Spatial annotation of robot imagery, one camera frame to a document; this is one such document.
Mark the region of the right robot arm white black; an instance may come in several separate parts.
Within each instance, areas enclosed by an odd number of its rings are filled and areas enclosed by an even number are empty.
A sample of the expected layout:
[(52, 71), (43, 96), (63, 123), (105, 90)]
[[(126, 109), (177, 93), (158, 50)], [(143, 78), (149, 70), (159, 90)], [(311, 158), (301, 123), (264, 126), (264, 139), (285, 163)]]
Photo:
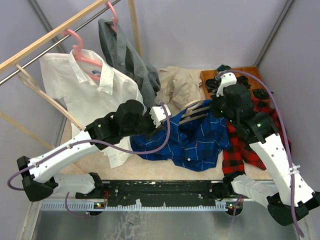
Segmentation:
[(276, 124), (269, 115), (254, 110), (251, 92), (244, 85), (219, 86), (212, 95), (212, 114), (225, 117), (244, 142), (258, 155), (275, 186), (271, 187), (235, 171), (223, 179), (229, 198), (244, 195), (264, 206), (272, 218), (288, 226), (319, 207), (320, 193), (302, 178), (298, 166), (289, 162)]

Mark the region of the blue plaid shirt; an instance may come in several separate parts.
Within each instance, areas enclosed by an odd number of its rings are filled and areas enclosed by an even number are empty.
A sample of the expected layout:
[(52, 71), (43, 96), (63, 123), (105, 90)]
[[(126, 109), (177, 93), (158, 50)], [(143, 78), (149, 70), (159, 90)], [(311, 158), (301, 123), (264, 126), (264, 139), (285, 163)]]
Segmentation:
[(178, 167), (202, 172), (217, 165), (222, 150), (231, 147), (224, 117), (213, 117), (205, 111), (205, 117), (180, 124), (186, 111), (170, 119), (170, 135), (167, 144), (159, 151), (140, 154), (149, 161), (172, 160)]

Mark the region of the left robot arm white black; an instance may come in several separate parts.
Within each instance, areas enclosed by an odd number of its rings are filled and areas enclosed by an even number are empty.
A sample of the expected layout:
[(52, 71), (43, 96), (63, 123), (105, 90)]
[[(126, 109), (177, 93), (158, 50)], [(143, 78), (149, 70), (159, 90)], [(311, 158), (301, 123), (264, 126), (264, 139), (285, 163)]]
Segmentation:
[(118, 144), (125, 137), (152, 136), (170, 122), (170, 111), (161, 103), (145, 109), (137, 100), (127, 100), (115, 112), (97, 118), (71, 140), (38, 157), (22, 156), (17, 160), (22, 176), (22, 191), (31, 202), (53, 194), (74, 193), (78, 199), (97, 199), (103, 195), (104, 184), (95, 173), (61, 174), (60, 171), (77, 160), (107, 147), (124, 151)]

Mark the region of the beige hanger front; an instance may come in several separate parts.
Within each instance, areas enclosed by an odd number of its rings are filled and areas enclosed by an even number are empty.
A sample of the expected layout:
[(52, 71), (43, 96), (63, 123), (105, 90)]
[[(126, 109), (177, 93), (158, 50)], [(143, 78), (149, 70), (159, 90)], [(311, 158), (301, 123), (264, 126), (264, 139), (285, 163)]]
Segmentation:
[(181, 116), (179, 125), (206, 117), (208, 114), (204, 113), (211, 109), (210, 106), (202, 106), (203, 100), (194, 100), (185, 105), (185, 113)]

